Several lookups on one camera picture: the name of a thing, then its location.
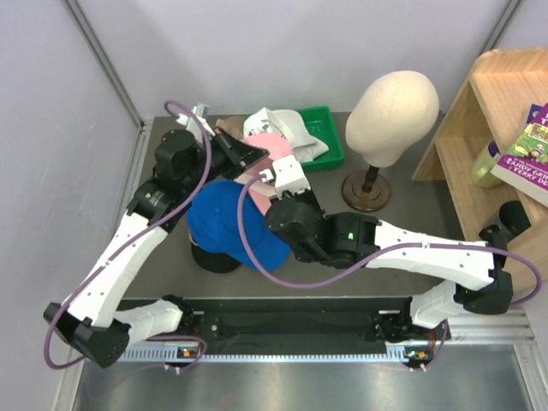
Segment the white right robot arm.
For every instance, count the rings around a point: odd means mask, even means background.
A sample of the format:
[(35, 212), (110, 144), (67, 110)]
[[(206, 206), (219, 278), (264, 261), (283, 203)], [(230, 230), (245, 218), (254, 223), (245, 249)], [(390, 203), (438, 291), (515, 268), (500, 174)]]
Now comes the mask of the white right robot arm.
[(402, 333), (422, 337), (449, 317), (506, 313), (513, 299), (501, 250), (488, 241), (455, 241), (416, 233), (355, 212), (325, 213), (312, 191), (273, 197), (268, 230), (303, 263), (337, 269), (395, 269), (440, 279), (410, 298)]

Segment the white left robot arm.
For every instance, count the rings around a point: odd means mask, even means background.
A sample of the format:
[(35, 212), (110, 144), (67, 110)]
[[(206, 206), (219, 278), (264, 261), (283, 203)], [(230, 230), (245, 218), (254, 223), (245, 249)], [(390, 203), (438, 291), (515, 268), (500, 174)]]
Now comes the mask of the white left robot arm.
[(217, 131), (205, 141), (190, 131), (166, 133), (154, 151), (152, 176), (134, 193), (110, 244), (92, 272), (62, 303), (44, 311), (47, 335), (58, 335), (96, 365), (116, 363), (125, 350), (151, 337), (189, 337), (194, 319), (180, 298), (167, 295), (125, 311), (118, 306), (152, 251), (190, 207), (192, 198), (219, 176), (234, 180), (269, 152)]

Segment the blue cap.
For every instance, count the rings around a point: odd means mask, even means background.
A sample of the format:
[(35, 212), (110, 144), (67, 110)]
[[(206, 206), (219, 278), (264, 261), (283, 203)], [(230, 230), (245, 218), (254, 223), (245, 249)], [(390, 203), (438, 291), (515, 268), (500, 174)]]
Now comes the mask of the blue cap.
[[(209, 253), (226, 253), (242, 265), (254, 268), (243, 246), (237, 220), (237, 204), (242, 185), (237, 182), (210, 182), (194, 198), (186, 214), (194, 244)], [(265, 217), (250, 195), (243, 203), (243, 223), (247, 242), (257, 260), (274, 271), (288, 259), (291, 250), (272, 234)]]

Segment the black cap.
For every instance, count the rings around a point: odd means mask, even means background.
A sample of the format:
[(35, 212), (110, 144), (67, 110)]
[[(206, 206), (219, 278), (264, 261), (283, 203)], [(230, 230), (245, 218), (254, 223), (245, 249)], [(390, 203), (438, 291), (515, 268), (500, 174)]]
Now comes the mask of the black cap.
[(216, 274), (228, 274), (241, 266), (241, 262), (226, 253), (209, 253), (196, 244), (191, 244), (195, 263), (203, 270)]

